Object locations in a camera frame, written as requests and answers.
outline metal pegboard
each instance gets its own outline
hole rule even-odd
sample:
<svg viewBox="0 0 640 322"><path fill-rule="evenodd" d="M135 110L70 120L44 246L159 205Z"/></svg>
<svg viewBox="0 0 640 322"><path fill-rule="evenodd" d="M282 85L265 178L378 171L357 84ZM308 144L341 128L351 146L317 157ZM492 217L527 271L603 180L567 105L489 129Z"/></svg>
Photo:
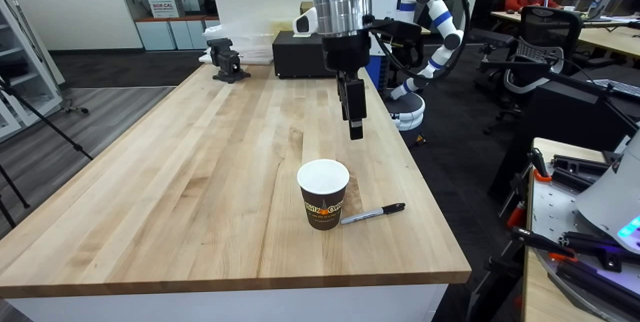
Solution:
<svg viewBox="0 0 640 322"><path fill-rule="evenodd" d="M553 174L553 167L547 165L549 174ZM572 231L578 233L590 234L593 236L608 236L597 227L592 226L580 212L576 206L576 191L567 189L562 185L533 180L532 185L532 218L531 231L540 234L549 240L558 242L562 238L563 233ZM558 263L551 260L544 251L537 251L538 259L544 269L550 272L550 278L556 286L563 291L569 299L579 306L579 308L594 313L607 321L640 321L640 316L626 315L616 308L603 303L597 297L590 295L582 288L566 283L555 275ZM640 267L637 265L622 263L622 272L611 272L602 269L601 263L594 256L586 254L578 254L578 260L594 267L598 270L598 274L614 281L615 283L640 293Z"/></svg>

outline brown paper cup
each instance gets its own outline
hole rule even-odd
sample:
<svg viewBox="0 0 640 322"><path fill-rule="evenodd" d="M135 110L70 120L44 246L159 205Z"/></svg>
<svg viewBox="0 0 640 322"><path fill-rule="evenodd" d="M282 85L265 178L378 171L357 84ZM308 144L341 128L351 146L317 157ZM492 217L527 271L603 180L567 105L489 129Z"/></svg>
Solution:
<svg viewBox="0 0 640 322"><path fill-rule="evenodd" d="M316 159L297 171L304 209L314 229L329 230L340 222L349 171L332 159Z"/></svg>

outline office chair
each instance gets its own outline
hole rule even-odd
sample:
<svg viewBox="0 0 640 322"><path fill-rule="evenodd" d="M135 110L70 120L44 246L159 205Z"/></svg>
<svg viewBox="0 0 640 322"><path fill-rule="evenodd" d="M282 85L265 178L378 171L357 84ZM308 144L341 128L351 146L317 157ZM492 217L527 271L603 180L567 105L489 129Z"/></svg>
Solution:
<svg viewBox="0 0 640 322"><path fill-rule="evenodd" d="M583 29L583 21L572 12L547 7L527 6L522 9L518 36L522 42L511 47L508 61L540 62L544 58L554 57L558 61L553 66L554 73L570 71L565 58L571 58ZM515 122L523 116L522 106L528 103L531 92L544 83L546 78L530 78L526 73L507 69L503 73L503 85L510 97L510 103L503 108L494 123L484 129L485 135L491 135L494 128L506 123L505 117L514 117Z"/></svg>

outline black stand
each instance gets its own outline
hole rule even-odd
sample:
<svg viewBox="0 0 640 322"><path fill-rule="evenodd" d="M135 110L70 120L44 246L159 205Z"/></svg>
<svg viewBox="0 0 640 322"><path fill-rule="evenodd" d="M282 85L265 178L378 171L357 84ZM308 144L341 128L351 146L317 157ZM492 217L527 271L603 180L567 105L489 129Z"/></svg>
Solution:
<svg viewBox="0 0 640 322"><path fill-rule="evenodd" d="M27 102L20 94L16 92L16 90L13 87L11 87L9 83L5 82L2 78L0 78L0 90L5 92L5 94L17 99L20 104L22 104L24 107L30 110L34 115L36 115L39 119L41 119L42 122L47 124L51 129L53 129L53 131L58 133L58 135L62 136L62 138L64 138L67 142L69 142L69 144L73 146L74 150L78 151L79 153L82 153L85 157L89 158L89 160L91 161L94 160L94 158L91 155L89 155L89 153L86 153L86 151L83 149L83 147L80 144L77 144L73 139L71 139L71 137L66 135L59 128L57 128L55 124L51 123L51 121L47 117L45 117L45 115L40 113L34 106L32 106L29 102ZM14 184L14 181L9 177L9 175L7 174L5 169L2 167L2 165L0 165L0 174L2 174L2 176L7 181L7 183L13 190L13 192L15 192L15 195L18 196L18 199L20 200L24 208L25 209L30 208L31 206L29 205L29 203L27 203L27 201L25 200L25 197L23 197L23 195L20 193L20 190L18 190L18 187L16 187L16 185ZM5 206L5 204L2 202L1 196L0 196L0 212L2 212L7 222L9 222L9 225L11 226L11 228L15 228L16 222L9 214L9 211L7 210L7 207Z"/></svg>

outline wooden table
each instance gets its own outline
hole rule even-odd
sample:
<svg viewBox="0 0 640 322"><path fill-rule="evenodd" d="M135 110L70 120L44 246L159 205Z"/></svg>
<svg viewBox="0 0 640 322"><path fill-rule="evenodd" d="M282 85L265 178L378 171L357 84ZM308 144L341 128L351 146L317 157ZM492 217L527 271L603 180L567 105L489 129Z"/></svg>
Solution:
<svg viewBox="0 0 640 322"><path fill-rule="evenodd" d="M521 15L508 14L507 12L491 12L492 16L499 17L507 21L520 23ZM640 38L633 37L640 35L640 30L620 26L609 32L605 28L598 26L608 22L585 22L584 25L590 28L583 28L578 40L586 44L601 47L603 49L626 54L634 58L640 58Z"/></svg>
<svg viewBox="0 0 640 322"><path fill-rule="evenodd" d="M533 147L537 147L544 156L544 162L551 162L554 155L571 156L584 160L603 161L602 154L569 144L555 142L544 138L535 138ZM531 211L528 208L527 228L531 228ZM523 320L546 322L601 322L595 315L576 308L567 297L560 292L547 276L534 250L526 247L526 259L523 283Z"/></svg>
<svg viewBox="0 0 640 322"><path fill-rule="evenodd" d="M350 140L334 80L247 71L199 68L0 240L0 296L35 322L430 321L471 269L366 72ZM406 210L313 229L318 158L350 171L343 216Z"/></svg>

